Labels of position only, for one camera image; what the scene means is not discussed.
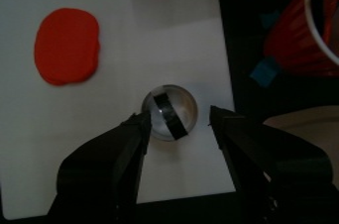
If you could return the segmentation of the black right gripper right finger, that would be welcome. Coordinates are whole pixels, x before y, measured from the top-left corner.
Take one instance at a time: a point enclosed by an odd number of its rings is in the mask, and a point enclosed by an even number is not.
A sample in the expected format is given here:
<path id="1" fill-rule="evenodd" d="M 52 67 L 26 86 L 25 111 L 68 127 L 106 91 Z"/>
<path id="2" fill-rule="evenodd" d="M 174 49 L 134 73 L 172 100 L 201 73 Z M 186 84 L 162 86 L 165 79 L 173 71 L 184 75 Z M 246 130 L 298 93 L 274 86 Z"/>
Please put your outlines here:
<path id="1" fill-rule="evenodd" d="M 325 152 L 217 106 L 209 124 L 245 224 L 339 224 L 339 190 Z"/>

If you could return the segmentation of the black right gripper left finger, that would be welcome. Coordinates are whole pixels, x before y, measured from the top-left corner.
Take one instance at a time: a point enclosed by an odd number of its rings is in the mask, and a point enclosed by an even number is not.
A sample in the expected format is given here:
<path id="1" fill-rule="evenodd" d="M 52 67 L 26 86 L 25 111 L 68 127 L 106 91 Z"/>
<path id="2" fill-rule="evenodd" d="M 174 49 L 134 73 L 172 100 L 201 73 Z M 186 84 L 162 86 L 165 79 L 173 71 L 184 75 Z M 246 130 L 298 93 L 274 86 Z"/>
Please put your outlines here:
<path id="1" fill-rule="evenodd" d="M 150 115 L 133 114 L 62 160 L 46 224 L 132 224 Z"/>

